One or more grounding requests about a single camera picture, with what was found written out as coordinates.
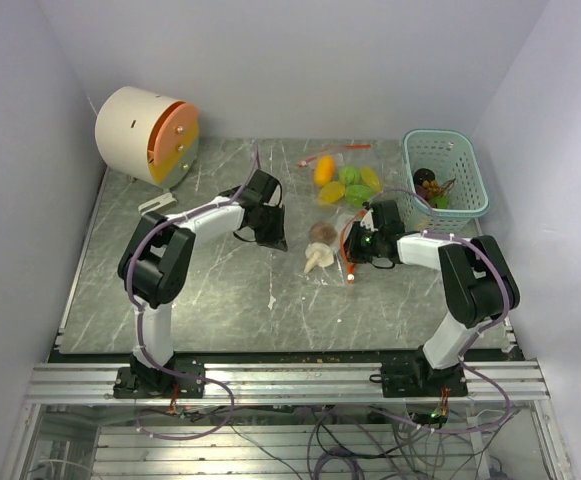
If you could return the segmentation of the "clear zip bag red seal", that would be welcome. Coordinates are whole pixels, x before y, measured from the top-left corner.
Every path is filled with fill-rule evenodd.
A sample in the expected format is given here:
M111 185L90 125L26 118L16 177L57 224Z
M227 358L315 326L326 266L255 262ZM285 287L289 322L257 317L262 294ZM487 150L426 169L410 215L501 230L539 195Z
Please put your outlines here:
M337 230L336 240L329 245L334 254L334 263L332 265L335 263L342 265L343 278L347 284L352 284L355 281L356 264L348 259L348 254L345 252L344 244L351 234L353 224L355 222L360 222L367 213L368 210L362 208L354 214L340 213L332 219L321 220L331 224Z

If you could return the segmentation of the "fake brown mushroom cap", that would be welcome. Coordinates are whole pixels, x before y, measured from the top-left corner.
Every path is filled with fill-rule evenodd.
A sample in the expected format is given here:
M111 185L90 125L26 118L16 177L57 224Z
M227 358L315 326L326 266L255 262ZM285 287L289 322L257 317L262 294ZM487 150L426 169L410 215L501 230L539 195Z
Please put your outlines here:
M337 230L327 222L316 222L309 230L309 239L313 243L331 245L337 238Z

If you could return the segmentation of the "fake mushroom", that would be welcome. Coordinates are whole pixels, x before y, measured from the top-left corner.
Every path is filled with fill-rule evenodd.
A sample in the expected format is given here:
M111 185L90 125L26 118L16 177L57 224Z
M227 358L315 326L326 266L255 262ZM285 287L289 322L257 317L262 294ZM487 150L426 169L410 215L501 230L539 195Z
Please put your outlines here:
M320 242L309 244L305 250L305 257L305 274L308 274L315 267L326 268L334 263L334 254L332 249L329 245Z

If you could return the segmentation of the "fake longan bunch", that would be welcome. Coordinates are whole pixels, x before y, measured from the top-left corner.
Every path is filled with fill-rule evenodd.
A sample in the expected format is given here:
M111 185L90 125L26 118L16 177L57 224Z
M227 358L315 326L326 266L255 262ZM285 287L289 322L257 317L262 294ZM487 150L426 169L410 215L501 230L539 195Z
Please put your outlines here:
M415 192L424 200L431 200L436 197L443 197L452 190L455 179L439 184L436 180L424 181L415 185Z

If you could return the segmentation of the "fake dark purple fruit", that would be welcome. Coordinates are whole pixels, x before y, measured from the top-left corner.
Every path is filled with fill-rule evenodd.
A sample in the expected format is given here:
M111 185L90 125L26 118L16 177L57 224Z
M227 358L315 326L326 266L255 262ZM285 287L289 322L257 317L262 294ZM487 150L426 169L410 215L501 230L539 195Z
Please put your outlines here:
M436 180L435 173L427 168L420 168L413 174L413 182L415 185L423 186L426 182L430 183Z

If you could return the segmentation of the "teal plastic basket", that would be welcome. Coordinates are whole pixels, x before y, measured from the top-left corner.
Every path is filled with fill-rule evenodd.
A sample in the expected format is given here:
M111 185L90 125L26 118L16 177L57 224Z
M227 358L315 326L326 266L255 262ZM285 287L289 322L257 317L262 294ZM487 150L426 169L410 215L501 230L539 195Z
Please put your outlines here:
M489 197L476 155L472 143L463 134L451 130L412 130L403 138L402 158L400 179L404 188L416 190L414 177L421 169L433 172L440 185L452 183L434 213L409 194L399 198L407 229L432 227L439 233L457 233L488 212Z

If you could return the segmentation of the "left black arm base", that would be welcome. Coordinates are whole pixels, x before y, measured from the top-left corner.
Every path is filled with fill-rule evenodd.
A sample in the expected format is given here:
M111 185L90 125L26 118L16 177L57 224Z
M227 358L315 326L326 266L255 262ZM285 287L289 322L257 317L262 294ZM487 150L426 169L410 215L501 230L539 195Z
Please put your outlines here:
M186 364L172 358L165 367L185 375L184 378L148 367L130 358L130 365L117 371L113 385L115 399L201 398L205 369L197 363Z

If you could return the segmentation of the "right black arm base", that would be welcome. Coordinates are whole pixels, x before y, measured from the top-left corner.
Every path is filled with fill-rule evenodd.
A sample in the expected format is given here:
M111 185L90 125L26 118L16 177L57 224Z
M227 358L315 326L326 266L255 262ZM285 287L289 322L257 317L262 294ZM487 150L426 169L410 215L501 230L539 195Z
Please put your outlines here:
M381 386L385 398L465 397L468 387L460 366L432 369L426 362L383 364L369 381Z

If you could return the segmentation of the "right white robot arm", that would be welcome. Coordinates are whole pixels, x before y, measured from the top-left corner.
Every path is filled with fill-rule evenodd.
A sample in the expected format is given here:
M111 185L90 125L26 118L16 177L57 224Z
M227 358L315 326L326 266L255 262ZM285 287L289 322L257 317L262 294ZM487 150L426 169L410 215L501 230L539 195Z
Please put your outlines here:
M460 364L485 330L501 323L520 303L520 291L496 239L405 229L394 200L364 205L340 234L341 252L354 280L357 264L378 269L424 267L441 275L447 312L421 347L423 364L410 373L420 394L435 394L446 383L444 370Z

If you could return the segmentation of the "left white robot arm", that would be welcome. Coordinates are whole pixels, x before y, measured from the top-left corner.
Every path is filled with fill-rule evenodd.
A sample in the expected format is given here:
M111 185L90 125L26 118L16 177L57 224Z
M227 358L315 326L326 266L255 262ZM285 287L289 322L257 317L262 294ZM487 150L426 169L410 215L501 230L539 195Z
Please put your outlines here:
M130 371L148 395L162 397L173 387L172 303L185 285L194 248L249 229L257 245L285 252L284 217L282 185L260 169L245 184L193 210L141 217L119 262L118 276L135 314Z

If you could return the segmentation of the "fake yellow fruit slice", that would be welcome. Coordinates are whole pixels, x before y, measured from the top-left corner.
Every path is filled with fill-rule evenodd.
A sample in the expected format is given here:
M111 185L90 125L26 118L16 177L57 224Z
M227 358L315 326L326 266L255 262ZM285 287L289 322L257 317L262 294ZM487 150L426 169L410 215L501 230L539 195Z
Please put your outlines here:
M362 167L360 169L360 178L362 182L372 191L378 193L382 190L382 185L379 176L371 167L368 166Z

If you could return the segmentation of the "fake yellow starfruit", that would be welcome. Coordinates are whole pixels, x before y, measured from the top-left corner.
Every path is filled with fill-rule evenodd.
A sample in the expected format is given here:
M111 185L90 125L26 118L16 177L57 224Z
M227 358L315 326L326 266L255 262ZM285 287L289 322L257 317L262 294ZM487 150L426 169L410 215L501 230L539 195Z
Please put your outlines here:
M339 181L330 181L319 191L317 201L320 206L333 205L339 202L346 193L346 186Z

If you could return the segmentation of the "small white slotted block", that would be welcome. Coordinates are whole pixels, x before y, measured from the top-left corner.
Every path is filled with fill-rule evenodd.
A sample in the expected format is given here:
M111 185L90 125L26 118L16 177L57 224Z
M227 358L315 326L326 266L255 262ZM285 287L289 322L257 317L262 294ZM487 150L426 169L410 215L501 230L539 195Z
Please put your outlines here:
M163 213L169 211L177 204L176 197L171 192L166 192L139 205L138 213L140 216L151 212Z

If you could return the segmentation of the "white cylinder drawer unit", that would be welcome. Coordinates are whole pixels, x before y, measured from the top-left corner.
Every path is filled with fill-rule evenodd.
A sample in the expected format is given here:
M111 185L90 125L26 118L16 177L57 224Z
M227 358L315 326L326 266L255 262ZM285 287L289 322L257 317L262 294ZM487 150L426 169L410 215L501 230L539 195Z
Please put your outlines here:
M111 169L170 189L187 175L196 159L199 116L192 103L122 87L99 110L95 142Z

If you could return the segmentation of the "aluminium frame rail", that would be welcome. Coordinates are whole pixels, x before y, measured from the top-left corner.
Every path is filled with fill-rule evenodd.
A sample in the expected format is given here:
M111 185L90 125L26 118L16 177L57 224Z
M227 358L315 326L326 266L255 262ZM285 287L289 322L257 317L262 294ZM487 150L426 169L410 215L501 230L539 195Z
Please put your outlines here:
M500 402L504 390L514 402L547 400L548 387L535 361L471 362L465 397L454 402ZM33 370L24 401L42 405L166 406L164 398L116 399L118 364L40 364ZM378 363L208 364L210 378L224 383L241 405L385 404L370 376Z

